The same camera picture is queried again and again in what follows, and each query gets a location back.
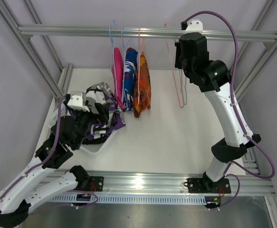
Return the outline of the aluminium hanging rail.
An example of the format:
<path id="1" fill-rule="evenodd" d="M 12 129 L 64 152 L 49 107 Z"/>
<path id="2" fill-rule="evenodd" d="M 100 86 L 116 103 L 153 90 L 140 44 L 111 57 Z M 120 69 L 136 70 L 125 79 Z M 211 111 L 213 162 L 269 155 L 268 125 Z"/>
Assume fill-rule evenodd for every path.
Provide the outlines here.
<path id="1" fill-rule="evenodd" d="M 121 28 L 121 27 L 94 27 L 94 26 L 64 26 L 64 25 L 20 25 L 18 30 L 23 35 L 40 36 L 71 36 L 71 37 L 142 37 L 142 38 L 171 38 L 178 39 L 185 31 L 171 28 Z M 236 31 L 235 35 L 240 42 L 274 43 L 277 32 L 263 31 Z"/>

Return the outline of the pink trousers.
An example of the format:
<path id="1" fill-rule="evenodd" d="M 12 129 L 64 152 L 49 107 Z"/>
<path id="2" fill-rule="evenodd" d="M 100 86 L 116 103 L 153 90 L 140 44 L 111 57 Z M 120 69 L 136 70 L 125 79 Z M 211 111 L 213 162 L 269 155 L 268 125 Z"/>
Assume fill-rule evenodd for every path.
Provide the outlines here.
<path id="1" fill-rule="evenodd" d="M 123 80 L 123 59 L 121 56 L 120 49 L 115 47 L 112 54 L 112 76 L 114 82 L 114 95 L 119 107 L 123 110 L 122 102 L 122 80 Z"/>

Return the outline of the white plastic basket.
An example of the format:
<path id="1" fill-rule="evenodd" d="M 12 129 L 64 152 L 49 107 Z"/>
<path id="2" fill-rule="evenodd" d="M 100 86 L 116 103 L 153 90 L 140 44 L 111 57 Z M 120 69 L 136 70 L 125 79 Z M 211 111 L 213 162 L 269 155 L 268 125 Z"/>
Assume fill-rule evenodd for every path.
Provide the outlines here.
<path id="1" fill-rule="evenodd" d="M 48 122 L 46 125 L 49 129 L 51 129 L 56 124 L 57 118 L 58 118 L 58 109 L 54 110 L 51 117 L 48 119 Z M 105 150 L 105 148 L 108 146 L 110 141 L 114 138 L 116 133 L 117 131 L 113 131 L 110 134 L 110 136 L 107 138 L 107 140 L 105 140 L 105 142 L 100 144 L 89 144 L 89 145 L 82 144 L 80 146 L 80 150 L 82 150 L 83 152 L 89 155 L 98 155 Z"/>

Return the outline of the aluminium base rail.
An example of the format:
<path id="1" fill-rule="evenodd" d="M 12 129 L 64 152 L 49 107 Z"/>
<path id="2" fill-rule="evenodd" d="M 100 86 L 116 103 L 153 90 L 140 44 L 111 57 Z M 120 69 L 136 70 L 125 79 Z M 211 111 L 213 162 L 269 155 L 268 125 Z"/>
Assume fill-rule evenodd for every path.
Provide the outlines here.
<path id="1" fill-rule="evenodd" d="M 199 174 L 139 173 L 115 171 L 87 171 L 90 176 L 103 176 L 103 193 L 137 195 L 188 195 L 183 183 L 187 178 Z M 253 176 L 239 176 L 239 196 L 275 196 L 276 191 L 270 180 Z"/>

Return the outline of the aluminium frame post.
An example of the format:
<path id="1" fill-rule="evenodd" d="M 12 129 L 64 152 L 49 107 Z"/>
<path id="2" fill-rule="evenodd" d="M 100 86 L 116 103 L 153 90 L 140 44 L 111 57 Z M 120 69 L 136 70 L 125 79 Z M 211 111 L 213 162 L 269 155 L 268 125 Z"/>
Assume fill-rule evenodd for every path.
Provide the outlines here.
<path id="1" fill-rule="evenodd" d="M 52 60 L 54 61 L 55 66 L 63 74 L 62 83 L 61 85 L 59 85 L 52 78 L 52 75 L 48 67 L 46 66 L 42 57 L 39 55 L 33 43 L 30 41 L 30 39 L 33 36 L 23 35 L 19 30 L 21 23 L 6 0 L 0 0 L 0 19 L 2 20 L 4 25 L 10 30 L 10 32 L 12 33 L 16 41 L 20 44 L 21 48 L 26 53 L 29 60 L 32 62 L 33 66 L 35 67 L 35 69 L 40 73 L 42 78 L 46 81 L 54 98 L 57 100 L 62 96 L 65 96 L 70 85 L 70 81 L 71 81 L 71 77 L 74 69 L 73 64 L 67 63 L 65 67 L 63 67 L 63 64 L 50 38 L 46 35 L 41 36 L 41 39 L 45 47 L 47 48 Z"/>
<path id="2" fill-rule="evenodd" d="M 271 33 L 272 40 L 261 37 L 259 41 L 241 45 L 235 78 L 235 95 L 240 101 L 248 88 L 256 82 L 277 54 L 277 0 L 267 0 L 250 29 L 254 32 Z"/>

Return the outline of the purple grey patterned trousers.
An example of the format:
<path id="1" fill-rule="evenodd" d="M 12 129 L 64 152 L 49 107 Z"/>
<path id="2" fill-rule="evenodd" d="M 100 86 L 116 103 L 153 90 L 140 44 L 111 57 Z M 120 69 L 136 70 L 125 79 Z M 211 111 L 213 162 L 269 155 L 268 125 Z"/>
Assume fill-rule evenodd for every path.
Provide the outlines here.
<path id="1" fill-rule="evenodd" d="M 73 150 L 104 143 L 125 126 L 122 110 L 105 82 L 92 85 L 78 96 L 66 94 L 64 105 L 70 116 L 61 118 L 59 142 Z"/>

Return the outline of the pink hanger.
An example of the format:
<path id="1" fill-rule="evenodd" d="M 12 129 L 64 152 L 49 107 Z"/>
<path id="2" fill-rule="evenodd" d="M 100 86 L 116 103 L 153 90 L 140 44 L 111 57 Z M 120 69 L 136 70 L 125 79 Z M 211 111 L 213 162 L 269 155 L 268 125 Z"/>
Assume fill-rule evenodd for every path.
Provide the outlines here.
<path id="1" fill-rule="evenodd" d="M 141 27 L 138 28 L 138 103 L 140 102 L 140 63 L 141 63 L 141 60 L 140 60 L 140 56 L 142 54 L 142 51 L 143 51 L 143 47 L 144 47 L 144 44 L 145 44 L 145 39 L 142 38 L 141 39 Z"/>
<path id="2" fill-rule="evenodd" d="M 185 98 L 184 98 L 184 92 L 183 92 L 183 78 L 182 78 L 183 74 L 182 74 L 181 70 L 178 70 L 178 74 L 179 74 L 179 86 L 178 86 L 178 83 L 176 82 L 176 76 L 175 76 L 176 69 L 175 69 L 173 61 L 172 61 L 172 55 L 171 55 L 168 39 L 165 39 L 165 42 L 166 42 L 167 52 L 168 52 L 168 56 L 169 56 L 172 77 L 173 77 L 173 81 L 174 81 L 174 85 L 175 85 L 177 101 L 178 101 L 179 107 L 182 109 L 185 106 Z"/>

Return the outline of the right aluminium frame post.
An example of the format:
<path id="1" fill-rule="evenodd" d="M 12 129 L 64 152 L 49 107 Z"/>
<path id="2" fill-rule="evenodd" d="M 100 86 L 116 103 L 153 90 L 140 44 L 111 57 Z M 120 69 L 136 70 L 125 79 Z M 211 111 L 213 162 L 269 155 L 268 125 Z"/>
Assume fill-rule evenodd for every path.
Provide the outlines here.
<path id="1" fill-rule="evenodd" d="M 277 54 L 277 0 L 267 0 L 250 29 L 254 32 L 271 33 L 272 40 L 261 37 L 259 41 L 241 45 L 235 78 L 235 95 L 240 101 L 248 88 L 256 82 Z"/>

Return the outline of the blue hanger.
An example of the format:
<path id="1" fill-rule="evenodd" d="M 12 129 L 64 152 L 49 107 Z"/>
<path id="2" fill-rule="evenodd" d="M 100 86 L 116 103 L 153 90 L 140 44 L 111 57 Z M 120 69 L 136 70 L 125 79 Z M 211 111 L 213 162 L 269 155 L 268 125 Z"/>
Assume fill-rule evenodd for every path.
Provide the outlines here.
<path id="1" fill-rule="evenodd" d="M 180 70 L 180 82 L 181 82 L 181 94 L 182 94 L 183 106 L 186 106 L 187 102 L 188 102 L 187 79 L 183 75 L 183 71 L 182 70 Z"/>
<path id="2" fill-rule="evenodd" d="M 125 81 L 125 70 L 126 70 L 126 53 L 127 53 L 127 49 L 130 47 L 131 45 L 131 40 L 132 38 L 129 38 L 127 43 L 125 43 L 124 41 L 124 26 L 121 27 L 121 39 L 122 39 L 122 45 L 123 45 L 123 50 L 124 50 L 124 62 L 123 62 L 123 78 L 122 78 L 122 100 L 124 97 L 124 81 Z"/>

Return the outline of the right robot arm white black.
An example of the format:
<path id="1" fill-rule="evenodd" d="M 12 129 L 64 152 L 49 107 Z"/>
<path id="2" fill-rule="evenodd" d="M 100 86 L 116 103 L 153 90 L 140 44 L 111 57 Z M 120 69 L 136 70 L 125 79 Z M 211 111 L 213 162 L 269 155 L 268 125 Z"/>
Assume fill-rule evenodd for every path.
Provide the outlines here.
<path id="1" fill-rule="evenodd" d="M 231 95 L 231 76 L 224 62 L 210 60 L 207 50 L 207 39 L 199 32 L 183 34 L 175 42 L 175 67 L 182 69 L 190 83 L 199 87 L 212 105 L 221 127 L 224 138 L 211 147 L 214 158 L 203 174 L 202 182 L 194 189 L 207 193 L 219 188 L 229 162 L 242 157 L 248 148 L 259 143 L 261 137 L 246 125 L 241 110 L 234 111 L 236 99 Z"/>

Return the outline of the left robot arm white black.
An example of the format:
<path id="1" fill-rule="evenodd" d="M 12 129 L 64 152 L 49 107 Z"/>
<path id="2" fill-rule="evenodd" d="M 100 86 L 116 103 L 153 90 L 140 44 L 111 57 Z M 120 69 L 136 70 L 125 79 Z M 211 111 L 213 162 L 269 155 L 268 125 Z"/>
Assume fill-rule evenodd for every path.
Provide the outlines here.
<path id="1" fill-rule="evenodd" d="M 73 166 L 60 178 L 38 187 L 80 148 L 91 124 L 101 120 L 101 113 L 86 106 L 67 106 L 69 115 L 62 115 L 63 107 L 59 104 L 49 138 L 17 178 L 0 192 L 0 227 L 18 226 L 39 206 L 64 192 L 78 191 L 86 199 L 102 191 L 103 177 L 90 176 L 81 165 Z"/>

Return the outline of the blue white patterned trousers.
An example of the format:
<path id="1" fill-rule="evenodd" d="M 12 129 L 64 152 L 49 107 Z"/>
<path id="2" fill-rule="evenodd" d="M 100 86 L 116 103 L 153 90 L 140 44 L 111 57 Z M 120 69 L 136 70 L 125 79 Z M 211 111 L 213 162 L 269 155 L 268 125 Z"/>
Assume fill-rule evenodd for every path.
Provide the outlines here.
<path id="1" fill-rule="evenodd" d="M 132 47 L 127 49 L 125 55 L 124 76 L 122 84 L 122 103 L 124 112 L 133 110 L 135 78 L 138 67 L 137 57 L 137 50 Z"/>

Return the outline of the orange patterned trousers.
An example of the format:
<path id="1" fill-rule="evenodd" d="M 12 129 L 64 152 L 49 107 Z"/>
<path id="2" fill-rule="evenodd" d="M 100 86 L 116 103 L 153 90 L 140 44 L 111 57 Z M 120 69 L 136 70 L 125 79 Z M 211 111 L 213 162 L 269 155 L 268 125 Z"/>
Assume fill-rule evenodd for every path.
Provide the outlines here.
<path id="1" fill-rule="evenodd" d="M 134 87 L 134 108 L 135 118 L 139 118 L 140 114 L 146 109 L 151 109 L 151 81 L 147 59 L 144 52 L 139 58 L 139 71 Z"/>

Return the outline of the left aluminium frame post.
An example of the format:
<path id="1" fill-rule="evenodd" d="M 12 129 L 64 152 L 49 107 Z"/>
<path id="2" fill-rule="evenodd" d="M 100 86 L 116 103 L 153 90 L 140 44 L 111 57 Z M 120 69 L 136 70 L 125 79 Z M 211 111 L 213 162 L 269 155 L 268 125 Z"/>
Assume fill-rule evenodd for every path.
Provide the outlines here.
<path id="1" fill-rule="evenodd" d="M 21 48 L 26 53 L 29 60 L 32 62 L 33 66 L 35 67 L 35 69 L 40 73 L 42 78 L 46 81 L 54 98 L 57 100 L 62 96 L 65 96 L 70 85 L 70 81 L 71 81 L 71 77 L 74 69 L 73 64 L 67 63 L 65 67 L 63 67 L 63 64 L 50 38 L 46 35 L 41 36 L 41 39 L 45 47 L 47 48 L 52 60 L 54 61 L 55 66 L 63 74 L 62 83 L 61 85 L 59 85 L 52 78 L 52 75 L 48 67 L 46 66 L 42 57 L 39 55 L 33 43 L 30 41 L 30 39 L 33 36 L 23 35 L 19 30 L 21 23 L 6 0 L 0 0 L 0 19 L 2 20 L 4 25 L 10 30 L 10 32 L 12 33 L 16 41 L 20 44 Z"/>

